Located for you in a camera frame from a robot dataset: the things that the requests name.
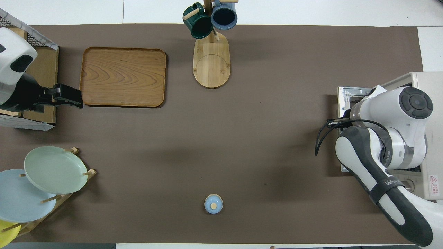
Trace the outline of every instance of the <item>mug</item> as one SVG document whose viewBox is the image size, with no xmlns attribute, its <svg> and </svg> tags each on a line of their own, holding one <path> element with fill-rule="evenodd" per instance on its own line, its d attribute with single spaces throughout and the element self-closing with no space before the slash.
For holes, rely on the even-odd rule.
<svg viewBox="0 0 443 249">
<path fill-rule="evenodd" d="M 235 4 L 220 3 L 220 0 L 215 0 L 215 6 L 212 9 L 211 22 L 212 25 L 219 30 L 233 28 L 235 24 L 237 24 Z"/>
<path fill-rule="evenodd" d="M 213 26 L 211 23 L 211 18 L 205 14 L 202 4 L 195 3 L 194 5 L 189 6 L 183 13 L 183 16 L 191 13 L 195 9 L 199 9 L 198 13 L 186 20 L 183 20 L 183 22 L 191 31 L 192 37 L 196 39 L 203 39 L 211 33 Z"/>
</svg>

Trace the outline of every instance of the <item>blue mug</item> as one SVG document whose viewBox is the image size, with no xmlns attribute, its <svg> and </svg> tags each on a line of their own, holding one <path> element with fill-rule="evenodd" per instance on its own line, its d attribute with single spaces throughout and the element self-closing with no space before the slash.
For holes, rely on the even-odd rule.
<svg viewBox="0 0 443 249">
<path fill-rule="evenodd" d="M 215 0 L 215 6 L 212 9 L 211 22 L 214 28 L 219 30 L 233 28 L 237 24 L 235 4 L 220 3 L 220 0 Z"/>
</svg>

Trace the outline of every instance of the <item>plate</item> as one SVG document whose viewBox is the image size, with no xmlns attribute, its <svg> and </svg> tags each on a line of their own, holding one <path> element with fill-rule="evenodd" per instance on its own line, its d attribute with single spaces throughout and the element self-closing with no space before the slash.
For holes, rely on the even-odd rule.
<svg viewBox="0 0 443 249">
<path fill-rule="evenodd" d="M 33 149 L 25 158 L 25 172 L 37 188 L 52 194 L 80 190 L 88 179 L 85 164 L 71 152 L 55 146 Z"/>
<path fill-rule="evenodd" d="M 0 219 L 8 222 L 25 223 L 38 220 L 51 212 L 55 201 L 40 203 L 54 197 L 32 185 L 25 171 L 11 169 L 0 172 Z"/>
<path fill-rule="evenodd" d="M 7 222 L 4 220 L 0 220 L 0 248 L 6 246 L 7 244 L 11 243 L 19 234 L 20 229 L 22 226 L 14 227 L 11 230 L 8 230 L 6 232 L 1 232 L 3 229 L 8 228 L 10 226 L 15 225 L 16 223 Z"/>
</svg>

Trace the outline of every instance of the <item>warning label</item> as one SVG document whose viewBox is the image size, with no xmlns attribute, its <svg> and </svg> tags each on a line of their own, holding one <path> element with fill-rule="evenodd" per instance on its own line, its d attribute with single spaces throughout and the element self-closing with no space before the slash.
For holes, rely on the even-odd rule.
<svg viewBox="0 0 443 249">
<path fill-rule="evenodd" d="M 429 175 L 429 183 L 431 186 L 431 195 L 440 195 L 439 176 L 438 175 Z"/>
</svg>

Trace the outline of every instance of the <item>light green plate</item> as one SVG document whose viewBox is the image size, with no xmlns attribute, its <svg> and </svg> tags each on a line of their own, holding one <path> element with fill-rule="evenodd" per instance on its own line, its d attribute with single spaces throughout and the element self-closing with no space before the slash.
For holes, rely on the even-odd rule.
<svg viewBox="0 0 443 249">
<path fill-rule="evenodd" d="M 76 155 L 54 146 L 33 149 L 25 158 L 25 173 L 37 188 L 52 194 L 80 190 L 88 179 L 85 164 Z"/>
</svg>

